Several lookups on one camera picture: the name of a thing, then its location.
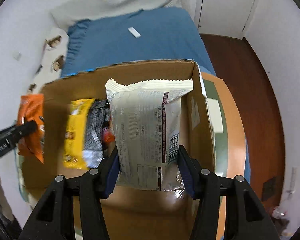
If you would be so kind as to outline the grey white pillow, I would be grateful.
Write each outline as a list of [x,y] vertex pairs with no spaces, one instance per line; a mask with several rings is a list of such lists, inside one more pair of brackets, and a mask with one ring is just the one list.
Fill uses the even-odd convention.
[[181,7],[181,0],[68,0],[51,10],[59,28],[67,31],[81,20],[98,20],[139,10]]

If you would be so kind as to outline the wall socket left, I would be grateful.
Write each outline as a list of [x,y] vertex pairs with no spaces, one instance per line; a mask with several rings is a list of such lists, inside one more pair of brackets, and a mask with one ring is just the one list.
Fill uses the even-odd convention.
[[13,58],[16,60],[16,61],[20,61],[21,59],[21,53],[16,51],[13,53]]

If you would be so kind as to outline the blue bed sheet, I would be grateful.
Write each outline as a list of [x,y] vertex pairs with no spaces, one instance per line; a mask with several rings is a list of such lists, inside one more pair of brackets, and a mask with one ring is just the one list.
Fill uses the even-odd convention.
[[[141,37],[135,38],[129,27]],[[201,71],[216,73],[189,13],[177,7],[81,20],[69,28],[68,37],[62,77],[145,60],[193,60]]]

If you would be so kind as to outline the green white checkered blanket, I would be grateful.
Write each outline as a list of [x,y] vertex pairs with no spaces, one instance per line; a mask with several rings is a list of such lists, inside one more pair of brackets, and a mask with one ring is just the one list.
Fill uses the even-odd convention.
[[202,77],[215,132],[215,172],[220,177],[243,176],[247,147],[237,105],[222,79],[207,73],[203,73]]

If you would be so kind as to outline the orange snack bag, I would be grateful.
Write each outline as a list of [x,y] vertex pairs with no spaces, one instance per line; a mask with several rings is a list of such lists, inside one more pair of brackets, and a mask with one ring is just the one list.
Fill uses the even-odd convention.
[[27,94],[20,98],[17,126],[23,137],[18,142],[19,155],[34,156],[44,163],[43,94]]

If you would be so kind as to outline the cardboard box blue front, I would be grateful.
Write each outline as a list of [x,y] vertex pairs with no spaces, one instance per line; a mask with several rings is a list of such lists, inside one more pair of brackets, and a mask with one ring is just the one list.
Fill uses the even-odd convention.
[[37,204],[20,239],[190,239],[189,198],[215,179],[198,64],[135,61],[47,83],[43,156],[21,170]]

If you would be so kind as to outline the white remote control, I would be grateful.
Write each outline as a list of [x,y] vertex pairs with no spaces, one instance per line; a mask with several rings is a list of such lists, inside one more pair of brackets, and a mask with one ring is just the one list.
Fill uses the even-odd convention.
[[136,29],[134,29],[133,27],[129,27],[129,28],[128,28],[128,31],[129,31],[135,38],[140,38],[140,37],[141,37],[141,34],[140,34]]

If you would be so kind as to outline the yellow black snack bag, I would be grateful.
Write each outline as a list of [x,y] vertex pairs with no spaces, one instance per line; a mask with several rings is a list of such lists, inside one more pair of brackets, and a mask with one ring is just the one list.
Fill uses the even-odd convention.
[[110,120],[108,100],[79,99],[71,103],[65,130],[64,167],[87,170],[99,166],[114,141]]

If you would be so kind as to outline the bear print pillow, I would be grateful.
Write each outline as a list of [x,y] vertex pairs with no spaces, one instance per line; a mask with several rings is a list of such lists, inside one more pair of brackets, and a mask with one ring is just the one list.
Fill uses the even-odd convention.
[[43,85],[61,77],[68,43],[69,37],[63,29],[55,27],[51,29],[45,39],[42,61],[28,87],[27,94],[38,94]]

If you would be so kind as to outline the white door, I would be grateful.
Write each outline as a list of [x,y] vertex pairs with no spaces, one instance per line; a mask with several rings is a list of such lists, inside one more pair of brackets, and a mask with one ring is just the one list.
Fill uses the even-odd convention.
[[241,39],[255,0],[198,0],[195,23],[200,34]]

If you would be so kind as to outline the silver white cookie pack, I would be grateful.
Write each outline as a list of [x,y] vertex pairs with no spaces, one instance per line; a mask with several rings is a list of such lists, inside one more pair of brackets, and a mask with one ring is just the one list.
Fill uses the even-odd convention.
[[178,174],[181,98],[192,80],[105,85],[120,161],[118,182],[140,190],[183,188]]

